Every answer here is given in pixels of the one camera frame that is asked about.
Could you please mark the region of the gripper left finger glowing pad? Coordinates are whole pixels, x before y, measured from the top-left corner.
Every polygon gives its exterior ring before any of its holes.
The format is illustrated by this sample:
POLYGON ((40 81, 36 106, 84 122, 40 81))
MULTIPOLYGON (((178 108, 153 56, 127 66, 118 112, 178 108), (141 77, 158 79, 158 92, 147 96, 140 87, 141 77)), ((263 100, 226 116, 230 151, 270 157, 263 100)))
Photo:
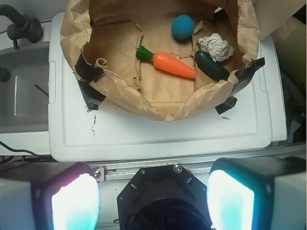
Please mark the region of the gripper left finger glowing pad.
POLYGON ((99 186, 84 162, 10 162, 0 167, 2 230, 94 230, 99 186))

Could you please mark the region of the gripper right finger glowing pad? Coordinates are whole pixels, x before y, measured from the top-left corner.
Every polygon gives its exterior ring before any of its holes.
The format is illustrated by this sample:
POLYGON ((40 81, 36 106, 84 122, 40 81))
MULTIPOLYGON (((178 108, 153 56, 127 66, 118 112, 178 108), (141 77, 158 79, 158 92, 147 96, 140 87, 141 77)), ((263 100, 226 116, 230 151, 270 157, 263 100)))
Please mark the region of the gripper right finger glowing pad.
POLYGON ((307 161, 219 158, 208 178, 207 203, 217 230, 305 230, 307 161))

